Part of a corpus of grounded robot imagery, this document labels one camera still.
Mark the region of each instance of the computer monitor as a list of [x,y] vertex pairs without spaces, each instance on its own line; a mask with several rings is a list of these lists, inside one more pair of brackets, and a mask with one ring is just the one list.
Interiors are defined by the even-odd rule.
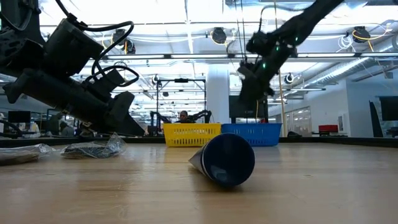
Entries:
[[8,122],[30,123],[30,111],[8,111]]
[[380,97],[383,121],[398,121],[398,96]]
[[239,101],[239,96],[229,96],[229,117],[230,118],[265,118],[264,108],[267,108],[267,101],[247,105]]

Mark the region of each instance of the clear plastic bag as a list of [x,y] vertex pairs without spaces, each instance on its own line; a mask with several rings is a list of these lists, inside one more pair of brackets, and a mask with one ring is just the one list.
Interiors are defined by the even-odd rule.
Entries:
[[62,150],[61,156],[66,159],[96,158],[107,159],[118,156],[126,150],[126,143],[114,133],[108,142],[84,142],[71,144]]
[[40,157],[47,156],[55,151],[56,149],[46,144],[14,148],[0,148],[0,166],[37,161]]

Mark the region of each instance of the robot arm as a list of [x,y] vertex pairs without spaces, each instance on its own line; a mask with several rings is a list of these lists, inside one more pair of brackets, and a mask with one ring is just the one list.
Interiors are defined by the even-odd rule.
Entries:
[[149,115],[150,115],[150,125],[151,126],[153,126],[154,125],[154,115],[156,114],[156,116],[157,116],[157,120],[160,122],[160,121],[163,121],[164,123],[166,123],[166,124],[169,124],[169,123],[171,123],[171,121],[168,119],[168,118],[166,118],[165,116],[162,116],[160,113],[158,113],[158,112],[155,112],[155,111],[151,111],[150,113],[149,113]]
[[210,123],[210,118],[211,118],[211,111],[208,110],[203,110],[199,113],[193,114],[193,115],[188,115],[188,118],[186,121],[176,121],[176,123],[195,123],[199,118],[205,117],[205,123],[208,124]]
[[264,93],[273,96],[271,79],[290,56],[297,56],[296,46],[304,42],[315,26],[343,1],[316,0],[303,13],[289,19],[275,31],[265,34],[259,30],[253,34],[246,50],[259,54],[262,59],[256,63],[241,62],[238,71],[245,78],[242,80],[240,100],[250,103],[261,99]]
[[[13,3],[14,11],[19,6],[17,0],[1,2],[5,5]],[[28,14],[31,18],[23,22],[28,24],[26,27],[15,27],[12,21],[7,21],[7,26],[2,27],[0,72],[17,77],[14,83],[3,87],[8,101],[15,103],[25,94],[74,116],[99,133],[144,135],[144,130],[129,115],[134,95],[125,91],[115,97],[111,96],[116,87],[128,86],[137,81],[138,74],[120,65],[102,69],[99,64],[104,55],[131,33],[134,24],[124,22],[109,27],[91,28],[78,22],[59,0],[56,2],[67,18],[61,21],[47,42],[35,41],[36,34],[40,33],[38,0],[29,0],[29,4],[24,6],[34,11]],[[130,26],[129,30],[105,50],[101,44],[84,33],[113,30],[124,26]],[[75,81],[71,76],[80,73],[91,58],[94,59],[91,76],[83,82]],[[120,68],[132,72],[136,78],[126,82],[117,71]]]

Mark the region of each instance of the desk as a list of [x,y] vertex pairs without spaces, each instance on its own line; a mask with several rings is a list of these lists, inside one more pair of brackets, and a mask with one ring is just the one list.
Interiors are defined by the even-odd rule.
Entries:
[[3,224],[396,223],[398,151],[334,144],[255,148],[225,191],[187,162],[194,148],[131,144],[112,159],[0,167]]

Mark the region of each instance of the white column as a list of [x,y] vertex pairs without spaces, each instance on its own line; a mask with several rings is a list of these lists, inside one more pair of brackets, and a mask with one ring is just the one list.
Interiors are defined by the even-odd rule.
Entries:
[[213,113],[214,122],[226,124],[229,119],[228,65],[209,65],[206,78],[207,110]]

